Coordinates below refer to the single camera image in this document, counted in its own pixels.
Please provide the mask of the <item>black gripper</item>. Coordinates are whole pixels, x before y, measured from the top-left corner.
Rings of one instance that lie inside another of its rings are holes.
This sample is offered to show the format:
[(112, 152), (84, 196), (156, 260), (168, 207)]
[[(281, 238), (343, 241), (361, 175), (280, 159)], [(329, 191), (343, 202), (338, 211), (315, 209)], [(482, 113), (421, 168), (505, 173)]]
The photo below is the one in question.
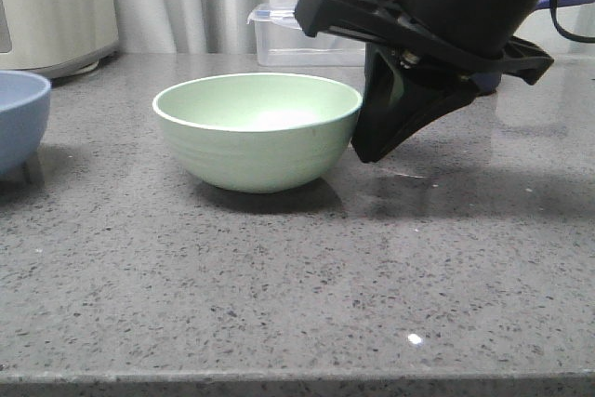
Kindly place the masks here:
[(309, 37), (329, 33), (369, 43), (351, 145), (363, 163), (373, 163), (479, 95), (471, 81), (434, 88), (403, 80), (390, 48), (464, 73), (504, 73), (533, 85), (553, 59), (515, 32), (538, 1), (298, 0), (295, 18)]

